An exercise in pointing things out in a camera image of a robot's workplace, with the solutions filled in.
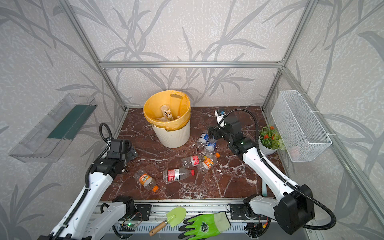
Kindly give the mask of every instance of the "wallpaper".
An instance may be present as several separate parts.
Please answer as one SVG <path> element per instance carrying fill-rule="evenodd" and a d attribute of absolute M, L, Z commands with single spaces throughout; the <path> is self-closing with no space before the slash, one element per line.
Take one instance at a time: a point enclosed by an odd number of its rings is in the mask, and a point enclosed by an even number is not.
<path fill-rule="evenodd" d="M 279 61 L 307 0 L 70 2 L 101 61 Z"/>
<path fill-rule="evenodd" d="M 271 110 L 279 92 L 284 90 L 292 88 L 281 77 L 265 108 L 267 120 L 272 125 Z M 325 240 L 384 239 L 384 229 L 330 147 L 311 162 L 293 163 L 286 151 L 279 150 L 279 155 L 288 176 L 299 185 L 306 184 L 314 198 L 336 215 L 336 225 L 329 230 L 317 231 L 318 236 Z M 314 225 L 324 225 L 329 220 L 328 214 L 315 205 Z"/>
<path fill-rule="evenodd" d="M 383 22 L 384 1 L 318 5 L 288 64 L 382 197 Z"/>
<path fill-rule="evenodd" d="M 98 126 L 114 131 L 123 114 L 56 1 L 0 1 L 0 239 L 49 234 L 84 185 L 105 147 Z M 23 163 L 9 151 L 67 94 L 98 104 L 56 163 Z"/>
<path fill-rule="evenodd" d="M 174 89 L 192 106 L 262 105 L 274 68 L 116 68 L 108 74 L 127 106 L 143 106 L 153 94 Z"/>

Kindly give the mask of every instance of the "green glove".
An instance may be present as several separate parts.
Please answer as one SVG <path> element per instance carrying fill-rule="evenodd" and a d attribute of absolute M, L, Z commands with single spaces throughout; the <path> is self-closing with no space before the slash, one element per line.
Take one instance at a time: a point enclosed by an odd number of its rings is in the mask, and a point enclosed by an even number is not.
<path fill-rule="evenodd" d="M 180 227 L 180 231 L 186 231 L 179 235 L 179 239 L 186 236 L 194 235 L 188 240 L 206 239 L 219 235 L 231 227 L 225 212 L 218 214 L 200 214 L 184 220 L 184 224 Z"/>

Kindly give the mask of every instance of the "white wire mesh basket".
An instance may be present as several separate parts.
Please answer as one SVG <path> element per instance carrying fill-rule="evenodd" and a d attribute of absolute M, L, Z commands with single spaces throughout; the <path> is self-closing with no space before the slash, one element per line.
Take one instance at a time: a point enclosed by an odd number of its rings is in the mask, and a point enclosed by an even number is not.
<path fill-rule="evenodd" d="M 280 91 L 271 115 L 292 162 L 308 162 L 332 140 L 298 91 Z"/>

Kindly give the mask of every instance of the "marble tabletop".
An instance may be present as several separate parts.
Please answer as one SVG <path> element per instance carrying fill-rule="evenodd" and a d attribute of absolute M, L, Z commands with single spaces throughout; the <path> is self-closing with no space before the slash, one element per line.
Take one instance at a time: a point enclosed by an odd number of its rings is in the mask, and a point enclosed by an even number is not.
<path fill-rule="evenodd" d="M 235 108 L 246 108 L 254 113 L 258 128 L 266 125 L 261 108 L 250 107 L 224 107 L 226 112 Z M 203 130 L 217 123 L 214 110 L 217 107 L 191 108 L 190 138 L 186 144 L 178 148 L 163 146 L 153 131 L 151 125 L 143 115 L 142 108 L 131 108 L 128 111 L 119 139 L 129 139 L 136 148 L 139 156 L 128 162 L 129 172 L 119 174 L 105 191 L 101 201 L 111 201 L 116 196 L 131 196 L 136 200 L 154 199 L 198 199 L 198 198 L 234 198 L 249 197 L 252 194 L 261 194 L 262 179 L 244 164 L 239 157 L 232 154 L 223 139 L 217 141 L 216 151 L 220 154 L 218 163 L 206 174 L 197 171 L 187 179 L 167 184 L 162 179 L 162 172 L 168 169 L 180 168 L 183 157 L 201 153 L 196 140 Z M 255 127 L 252 118 L 245 112 L 234 112 L 242 124 L 244 135 L 254 140 Z M 268 156 L 270 161 L 284 172 L 279 155 L 274 153 Z M 157 181 L 159 190 L 154 193 L 146 190 L 134 179 L 134 173 L 143 169 Z M 273 196 L 268 188 L 268 196 Z"/>

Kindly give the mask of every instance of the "bottle cap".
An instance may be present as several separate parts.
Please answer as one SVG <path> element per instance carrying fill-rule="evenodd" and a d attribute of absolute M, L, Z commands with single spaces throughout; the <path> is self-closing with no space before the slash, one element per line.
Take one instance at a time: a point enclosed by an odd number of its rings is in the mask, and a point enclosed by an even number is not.
<path fill-rule="evenodd" d="M 152 191 L 157 192 L 158 189 L 159 189 L 159 187 L 156 185 L 153 187 Z"/>

